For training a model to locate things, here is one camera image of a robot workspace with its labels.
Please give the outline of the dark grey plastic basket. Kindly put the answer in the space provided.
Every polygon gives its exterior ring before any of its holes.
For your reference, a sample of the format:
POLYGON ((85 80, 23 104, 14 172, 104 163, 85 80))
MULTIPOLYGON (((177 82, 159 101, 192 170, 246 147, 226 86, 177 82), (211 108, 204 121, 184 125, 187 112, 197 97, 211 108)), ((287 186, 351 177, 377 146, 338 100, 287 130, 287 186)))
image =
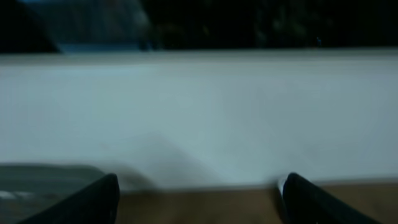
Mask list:
POLYGON ((43 212, 103 176, 93 166, 1 164, 1 223, 43 212))

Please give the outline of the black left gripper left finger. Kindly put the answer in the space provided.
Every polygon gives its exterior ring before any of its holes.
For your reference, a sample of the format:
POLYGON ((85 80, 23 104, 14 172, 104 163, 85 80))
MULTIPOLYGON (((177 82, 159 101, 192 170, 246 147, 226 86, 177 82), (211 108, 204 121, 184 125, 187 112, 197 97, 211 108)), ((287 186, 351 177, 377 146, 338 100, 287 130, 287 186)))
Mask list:
POLYGON ((20 224, 114 224, 120 190, 116 174, 107 174, 60 203, 20 224))

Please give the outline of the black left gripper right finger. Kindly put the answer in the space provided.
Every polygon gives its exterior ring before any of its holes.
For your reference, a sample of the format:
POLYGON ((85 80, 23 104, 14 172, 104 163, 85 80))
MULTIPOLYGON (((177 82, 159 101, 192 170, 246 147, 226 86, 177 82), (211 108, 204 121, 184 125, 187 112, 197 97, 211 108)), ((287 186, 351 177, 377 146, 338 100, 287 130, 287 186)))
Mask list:
POLYGON ((297 173, 281 178, 281 219, 287 224, 379 224, 297 173))

